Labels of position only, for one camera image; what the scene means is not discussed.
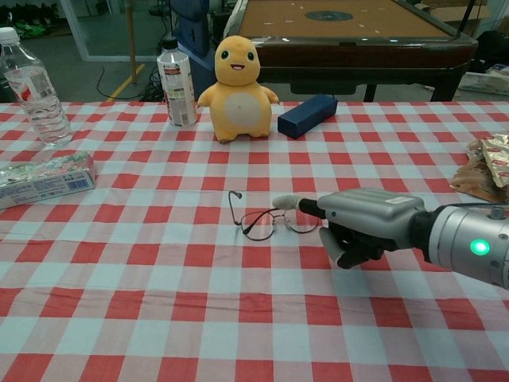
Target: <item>eyeglasses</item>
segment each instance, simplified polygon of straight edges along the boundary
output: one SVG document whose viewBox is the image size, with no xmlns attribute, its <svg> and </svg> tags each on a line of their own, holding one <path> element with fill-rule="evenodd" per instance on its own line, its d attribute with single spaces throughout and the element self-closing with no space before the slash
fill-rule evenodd
<svg viewBox="0 0 509 382">
<path fill-rule="evenodd" d="M 274 233 L 276 218 L 283 217 L 287 228 L 296 233 L 307 233 L 315 229 L 320 223 L 320 219 L 315 216 L 308 215 L 298 210 L 267 209 L 265 211 L 257 211 L 248 213 L 237 221 L 233 213 L 231 204 L 231 195 L 235 195 L 242 199 L 242 194 L 236 191 L 228 192 L 228 201 L 230 202 L 231 217 L 235 225 L 242 227 L 242 234 L 249 239 L 255 241 L 263 241 L 269 239 Z"/>
</svg>

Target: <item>wooden pole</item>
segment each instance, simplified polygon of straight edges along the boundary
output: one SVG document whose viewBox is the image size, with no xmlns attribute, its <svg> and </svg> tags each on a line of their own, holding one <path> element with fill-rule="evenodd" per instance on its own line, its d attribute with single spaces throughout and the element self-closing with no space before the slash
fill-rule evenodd
<svg viewBox="0 0 509 382">
<path fill-rule="evenodd" d="M 136 77 L 136 51 L 134 49 L 134 23 L 133 23 L 133 8 L 131 7 L 130 0 L 126 0 L 126 17 L 127 17 L 127 31 L 129 33 L 129 56 L 130 56 L 130 76 L 133 84 L 138 82 Z"/>
</svg>

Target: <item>cable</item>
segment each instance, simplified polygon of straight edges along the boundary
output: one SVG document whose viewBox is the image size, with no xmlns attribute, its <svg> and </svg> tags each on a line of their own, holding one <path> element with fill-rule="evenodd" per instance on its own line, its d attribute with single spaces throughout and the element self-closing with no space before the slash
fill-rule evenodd
<svg viewBox="0 0 509 382">
<path fill-rule="evenodd" d="M 162 38 L 164 36 L 166 36 L 166 34 L 168 33 L 168 26 L 166 26 L 166 22 L 165 22 L 165 11 L 163 10 L 161 12 L 161 4 L 159 3 L 159 0 L 156 0 L 157 1 L 157 11 L 159 12 L 159 17 L 161 18 L 161 21 L 162 21 L 162 25 L 165 26 L 165 32 L 162 34 L 162 36 L 159 38 L 159 44 L 161 44 L 161 41 L 162 41 Z M 172 10 L 171 8 L 169 9 L 169 20 L 170 20 L 170 30 L 172 32 L 172 35 L 173 35 L 173 27 L 171 25 L 171 17 L 172 17 Z"/>
<path fill-rule="evenodd" d="M 107 98 L 112 98 L 112 99 L 135 99 L 135 98 L 138 98 L 139 96 L 143 96 L 145 94 L 145 91 L 137 94 L 137 95 L 133 95 L 132 97 L 111 97 L 110 95 L 108 94 L 104 94 L 103 92 L 101 92 L 101 90 L 99 89 L 99 84 L 101 83 L 101 80 L 103 79 L 103 76 L 104 76 L 104 73 L 105 73 L 105 69 L 103 67 L 103 72 L 101 73 L 101 76 L 99 77 L 99 79 L 97 80 L 97 85 L 95 86 L 95 89 L 97 89 L 97 92 L 104 96 L 104 97 L 107 97 Z"/>
<path fill-rule="evenodd" d="M 154 65 L 150 72 L 149 83 L 145 86 L 145 94 L 140 99 L 142 102 L 161 102 L 165 99 L 164 92 L 161 86 L 161 77 L 157 70 L 157 65 Z"/>
<path fill-rule="evenodd" d="M 509 207 L 508 203 L 452 203 L 450 205 L 444 205 L 444 207 Z"/>
<path fill-rule="evenodd" d="M 173 15 L 172 15 L 172 2 L 171 0 L 168 0 L 168 7 L 169 7 L 169 30 L 173 35 Z"/>
</svg>

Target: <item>table leg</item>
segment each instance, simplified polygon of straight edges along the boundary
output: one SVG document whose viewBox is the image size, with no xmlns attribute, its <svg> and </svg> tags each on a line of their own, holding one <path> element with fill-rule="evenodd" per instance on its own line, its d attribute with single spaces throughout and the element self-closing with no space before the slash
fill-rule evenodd
<svg viewBox="0 0 509 382">
<path fill-rule="evenodd" d="M 364 102 L 373 102 L 375 99 L 376 84 L 368 84 L 364 93 Z"/>
<path fill-rule="evenodd" d="M 461 76 L 454 76 L 446 80 L 442 80 L 435 87 L 435 91 L 431 96 L 431 102 L 448 102 L 452 101 L 458 85 L 460 84 Z"/>
</svg>

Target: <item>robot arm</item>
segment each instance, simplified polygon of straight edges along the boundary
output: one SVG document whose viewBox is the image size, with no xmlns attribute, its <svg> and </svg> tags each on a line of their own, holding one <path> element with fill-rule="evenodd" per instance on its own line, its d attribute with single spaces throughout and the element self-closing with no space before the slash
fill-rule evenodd
<svg viewBox="0 0 509 382">
<path fill-rule="evenodd" d="M 509 219 L 494 205 L 463 205 L 488 206 L 489 214 L 458 205 L 429 212 L 419 197 L 378 189 L 350 189 L 317 201 L 292 195 L 273 204 L 327 219 L 320 238 L 339 267 L 418 248 L 427 262 L 509 289 Z"/>
</svg>

